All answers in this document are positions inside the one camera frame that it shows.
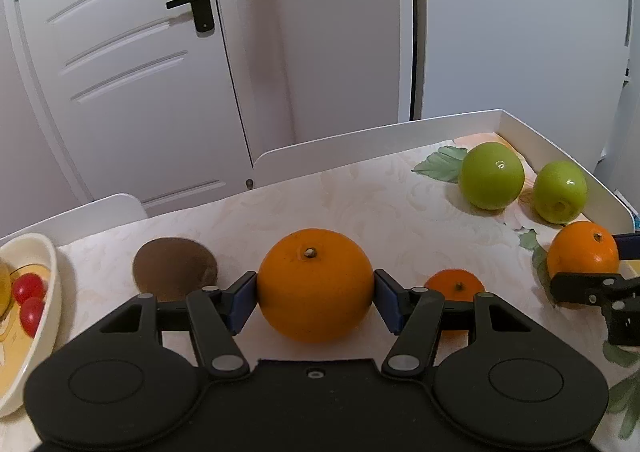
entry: silver bolt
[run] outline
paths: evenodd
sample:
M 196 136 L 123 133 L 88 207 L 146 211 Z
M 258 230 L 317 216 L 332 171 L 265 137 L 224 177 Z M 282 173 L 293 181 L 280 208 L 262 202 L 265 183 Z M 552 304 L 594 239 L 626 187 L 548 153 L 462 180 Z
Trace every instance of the silver bolt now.
M 412 355 L 391 356 L 387 362 L 389 367 L 396 371 L 413 371 L 420 366 L 420 360 Z
M 219 371 L 232 372 L 244 366 L 244 360 L 236 355 L 220 355 L 211 360 L 211 365 Z

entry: lemon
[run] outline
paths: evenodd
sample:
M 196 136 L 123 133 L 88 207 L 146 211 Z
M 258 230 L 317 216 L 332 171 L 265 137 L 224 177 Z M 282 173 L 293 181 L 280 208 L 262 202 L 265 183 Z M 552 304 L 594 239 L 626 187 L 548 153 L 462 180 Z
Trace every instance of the lemon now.
M 0 260 L 0 316 L 11 303 L 11 277 L 9 268 Z

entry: white bowl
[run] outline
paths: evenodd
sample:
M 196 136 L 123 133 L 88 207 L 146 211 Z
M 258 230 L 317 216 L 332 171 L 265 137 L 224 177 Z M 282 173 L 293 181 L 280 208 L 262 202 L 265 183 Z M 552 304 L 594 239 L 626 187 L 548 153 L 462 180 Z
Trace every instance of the white bowl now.
M 30 372 L 53 350 L 62 313 L 62 292 L 56 263 L 56 250 L 44 235 L 25 233 L 11 239 L 0 247 L 0 260 L 7 263 L 11 271 L 28 264 L 39 264 L 50 270 L 40 325 L 38 325 L 38 330 L 18 374 L 4 396 L 0 398 L 1 418 L 22 406 L 24 382 L 27 381 Z

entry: tangerine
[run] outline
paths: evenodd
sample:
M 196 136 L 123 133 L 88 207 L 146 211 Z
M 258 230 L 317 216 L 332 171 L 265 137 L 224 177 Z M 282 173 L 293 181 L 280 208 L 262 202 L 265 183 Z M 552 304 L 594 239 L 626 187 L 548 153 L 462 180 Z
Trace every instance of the tangerine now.
M 440 291 L 445 300 L 473 302 L 474 295 L 484 290 L 482 282 L 465 269 L 443 269 L 431 276 L 424 286 Z
M 351 239 L 307 228 L 277 242 L 260 265 L 258 303 L 268 323 L 300 342 L 351 331 L 373 300 L 373 269 Z
M 602 226 L 577 221 L 561 229 L 546 254 L 550 278 L 556 273 L 617 273 L 620 259 L 615 239 Z

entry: red tomato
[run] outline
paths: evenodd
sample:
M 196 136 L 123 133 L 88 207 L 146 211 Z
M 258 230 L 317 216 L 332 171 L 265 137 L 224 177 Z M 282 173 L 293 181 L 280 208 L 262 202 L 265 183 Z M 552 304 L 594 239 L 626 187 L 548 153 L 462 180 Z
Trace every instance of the red tomato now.
M 44 284 L 39 275 L 25 273 L 11 286 L 11 292 L 18 304 L 24 304 L 31 297 L 42 300 L 44 298 Z
M 22 306 L 20 306 L 20 324 L 22 329 L 31 338 L 36 336 L 40 318 L 44 311 L 44 302 L 38 297 L 28 298 Z

